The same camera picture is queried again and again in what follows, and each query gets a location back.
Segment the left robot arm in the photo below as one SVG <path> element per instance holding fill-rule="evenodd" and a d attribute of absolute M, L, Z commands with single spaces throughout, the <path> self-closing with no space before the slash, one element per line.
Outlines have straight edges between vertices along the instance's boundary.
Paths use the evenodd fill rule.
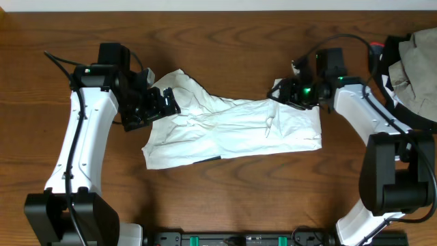
<path fill-rule="evenodd" d="M 98 60 L 67 73 L 70 118 L 57 164 L 41 193 L 30 193 L 27 220 L 41 245 L 146 245 L 143 227 L 123 223 L 102 198 L 102 164 L 114 118 L 125 131 L 180 112 L 171 88 L 154 86 L 148 68 L 134 72 L 134 54 L 102 43 Z"/>

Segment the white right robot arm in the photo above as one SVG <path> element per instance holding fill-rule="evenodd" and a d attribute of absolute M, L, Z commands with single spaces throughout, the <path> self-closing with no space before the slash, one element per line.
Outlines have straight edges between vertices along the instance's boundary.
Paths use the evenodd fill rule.
<path fill-rule="evenodd" d="M 316 71 L 308 57 L 292 64 L 269 99 L 308 111 L 326 106 L 343 116 L 366 146 L 358 202 L 332 232 L 293 233 L 295 245 L 407 245 L 405 234 L 381 235 L 393 222 L 422 223 L 436 211 L 434 139 L 398 122 L 360 77 L 348 76 L 341 48 L 318 50 Z"/>

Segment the white t-shirt with black stripes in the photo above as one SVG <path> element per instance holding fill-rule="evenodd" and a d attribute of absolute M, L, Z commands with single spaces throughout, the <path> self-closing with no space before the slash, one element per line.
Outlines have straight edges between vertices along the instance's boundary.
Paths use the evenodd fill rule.
<path fill-rule="evenodd" d="M 300 111 L 272 99 L 213 96 L 183 70 L 166 74 L 154 85 L 172 89 L 180 112 L 153 123 L 142 149 L 148 169 L 322 147 L 317 107 Z"/>

